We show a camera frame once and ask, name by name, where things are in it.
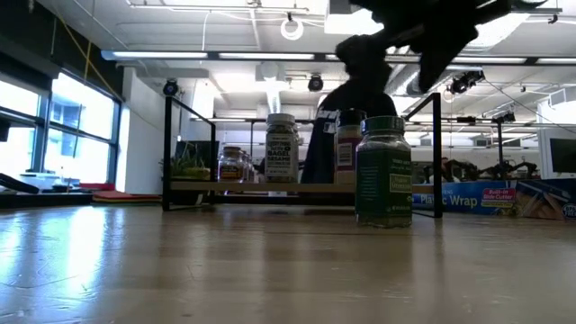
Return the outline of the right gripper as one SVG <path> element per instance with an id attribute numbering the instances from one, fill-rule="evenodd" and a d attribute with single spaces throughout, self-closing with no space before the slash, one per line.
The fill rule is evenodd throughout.
<path id="1" fill-rule="evenodd" d="M 475 40 L 479 24 L 509 14 L 512 0 L 350 0 L 383 25 L 371 42 L 384 48 L 409 46 L 420 53 L 418 88 L 426 93 L 452 62 L 457 51 Z"/>

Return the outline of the black lid purple label jar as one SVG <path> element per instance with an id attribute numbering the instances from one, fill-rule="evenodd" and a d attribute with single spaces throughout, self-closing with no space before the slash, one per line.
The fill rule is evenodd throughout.
<path id="1" fill-rule="evenodd" d="M 334 180 L 338 185 L 356 182 L 356 147 L 363 138 L 361 122 L 366 118 L 362 110 L 342 110 L 336 123 Z"/>

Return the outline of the green lid herb jar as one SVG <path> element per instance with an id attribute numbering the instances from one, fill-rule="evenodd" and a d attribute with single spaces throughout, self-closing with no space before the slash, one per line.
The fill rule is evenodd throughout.
<path id="1" fill-rule="evenodd" d="M 412 223 L 411 146 L 405 121 L 367 118 L 355 153 L 355 216 L 363 226 L 407 228 Z"/>

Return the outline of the white lid bagel seasoning jar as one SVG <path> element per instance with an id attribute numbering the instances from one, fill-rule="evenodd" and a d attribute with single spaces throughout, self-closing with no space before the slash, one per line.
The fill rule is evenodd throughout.
<path id="1" fill-rule="evenodd" d="M 288 113 L 271 113 L 266 118 L 265 180 L 296 183 L 299 166 L 295 118 Z"/>

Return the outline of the small brown lid glass jar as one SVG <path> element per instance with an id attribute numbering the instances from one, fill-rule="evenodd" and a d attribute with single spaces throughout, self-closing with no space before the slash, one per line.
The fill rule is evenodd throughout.
<path id="1" fill-rule="evenodd" d="M 245 164 L 240 147 L 226 146 L 220 155 L 218 180 L 220 182 L 241 183 L 244 180 Z"/>
<path id="2" fill-rule="evenodd" d="M 253 183 L 254 182 L 254 170 L 250 155 L 244 151 L 242 153 L 242 160 L 244 163 L 244 182 Z"/>

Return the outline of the black ceiling spotlight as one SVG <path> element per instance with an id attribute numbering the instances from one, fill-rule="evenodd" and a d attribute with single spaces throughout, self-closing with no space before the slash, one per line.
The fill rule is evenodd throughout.
<path id="1" fill-rule="evenodd" d="M 453 95 L 463 94 L 484 79 L 485 75 L 482 70 L 466 71 L 452 79 L 452 83 L 448 86 L 448 91 Z"/>

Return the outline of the background robot arms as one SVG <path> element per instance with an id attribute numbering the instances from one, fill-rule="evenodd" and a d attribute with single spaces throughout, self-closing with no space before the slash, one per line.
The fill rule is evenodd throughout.
<path id="1" fill-rule="evenodd" d="M 540 179 L 537 164 L 524 161 L 512 165 L 509 160 L 480 169 L 468 161 L 443 157 L 440 162 L 440 174 L 444 183 Z"/>

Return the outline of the blue plastic wrap box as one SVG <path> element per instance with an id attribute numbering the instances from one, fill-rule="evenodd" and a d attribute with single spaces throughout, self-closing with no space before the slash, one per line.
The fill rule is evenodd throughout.
<path id="1" fill-rule="evenodd" d="M 576 221 L 576 179 L 443 183 L 445 212 Z"/>

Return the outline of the person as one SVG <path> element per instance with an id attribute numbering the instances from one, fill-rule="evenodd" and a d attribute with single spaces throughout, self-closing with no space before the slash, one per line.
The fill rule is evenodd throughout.
<path id="1" fill-rule="evenodd" d="M 367 117 L 395 116 L 393 100 L 384 92 L 392 68 L 384 61 L 391 42 L 384 36 L 355 35 L 336 46 L 348 80 L 319 104 L 301 176 L 303 184 L 334 182 L 334 139 L 338 114 L 360 110 Z"/>

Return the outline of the dark computer monitor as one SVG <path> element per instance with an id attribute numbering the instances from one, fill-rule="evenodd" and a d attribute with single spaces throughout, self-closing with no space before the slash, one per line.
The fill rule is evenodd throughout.
<path id="1" fill-rule="evenodd" d="M 576 139 L 550 139 L 550 156 L 555 173 L 576 173 Z"/>

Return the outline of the potted succulent plant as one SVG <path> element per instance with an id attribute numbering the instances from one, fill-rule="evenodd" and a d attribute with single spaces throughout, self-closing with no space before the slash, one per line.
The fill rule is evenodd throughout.
<path id="1" fill-rule="evenodd" d="M 202 140 L 178 141 L 170 158 L 171 177 L 189 178 L 192 181 L 209 181 L 211 143 Z M 200 205 L 208 197 L 207 191 L 173 191 L 171 203 L 175 205 Z"/>

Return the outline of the black beam with light strips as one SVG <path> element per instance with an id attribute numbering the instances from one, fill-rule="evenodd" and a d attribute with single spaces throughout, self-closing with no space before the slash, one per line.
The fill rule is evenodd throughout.
<path id="1" fill-rule="evenodd" d="M 331 53 L 309 52 L 241 52 L 241 51 L 128 51 L 102 50 L 101 56 L 110 61 L 133 60 L 230 60 L 230 61 L 294 61 L 294 62 L 338 62 Z M 457 56 L 452 65 L 475 66 L 543 66 L 576 67 L 576 57 L 502 57 L 502 56 Z"/>

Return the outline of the wooden shelf black metal frame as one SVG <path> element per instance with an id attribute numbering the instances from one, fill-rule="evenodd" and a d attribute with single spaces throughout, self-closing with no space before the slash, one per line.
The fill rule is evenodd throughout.
<path id="1" fill-rule="evenodd" d="M 207 181 L 193 181 L 189 178 L 176 178 L 171 176 L 172 168 L 170 159 L 170 144 L 171 144 L 171 126 L 172 121 L 172 108 L 178 106 L 181 109 L 188 111 L 193 115 L 198 112 L 193 110 L 188 105 L 182 103 L 180 100 L 173 96 L 165 98 L 165 130 L 164 130 L 164 144 L 163 144 L 163 171 L 162 171 L 162 210 L 168 212 L 170 210 L 170 203 L 172 193 L 177 191 L 206 191 L 209 194 L 209 202 L 215 202 L 215 194 L 219 191 L 233 191 L 233 192 L 293 192 L 293 193 L 306 193 L 306 194 L 354 194 L 356 187 L 353 184 L 288 184 L 288 183 L 220 183 L 217 181 L 216 176 L 218 170 L 216 167 L 216 125 L 214 122 L 201 117 L 202 122 L 210 126 L 210 178 Z M 432 129 L 433 129 L 433 195 L 434 195 L 434 208 L 433 216 L 441 218 L 444 213 L 444 205 L 442 201 L 442 175 L 441 175 L 441 159 L 442 159 L 442 122 L 441 122 L 441 95 L 439 93 L 430 94 L 422 103 L 418 104 L 409 114 L 404 116 L 405 121 L 409 121 L 422 109 L 428 105 L 432 106 Z"/>

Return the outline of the black table rig frame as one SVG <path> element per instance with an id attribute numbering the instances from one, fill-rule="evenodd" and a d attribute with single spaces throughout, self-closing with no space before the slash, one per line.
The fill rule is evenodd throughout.
<path id="1" fill-rule="evenodd" d="M 279 205 L 311 205 L 311 206 L 354 206 L 352 194 L 334 194 L 330 196 L 288 196 L 268 197 L 263 195 L 216 195 L 204 198 L 202 203 L 211 204 L 279 204 Z M 89 193 L 50 193 L 50 194 L 0 194 L 0 209 L 23 209 L 40 207 L 64 207 L 97 205 L 160 205 L 160 199 L 136 200 L 95 200 Z"/>

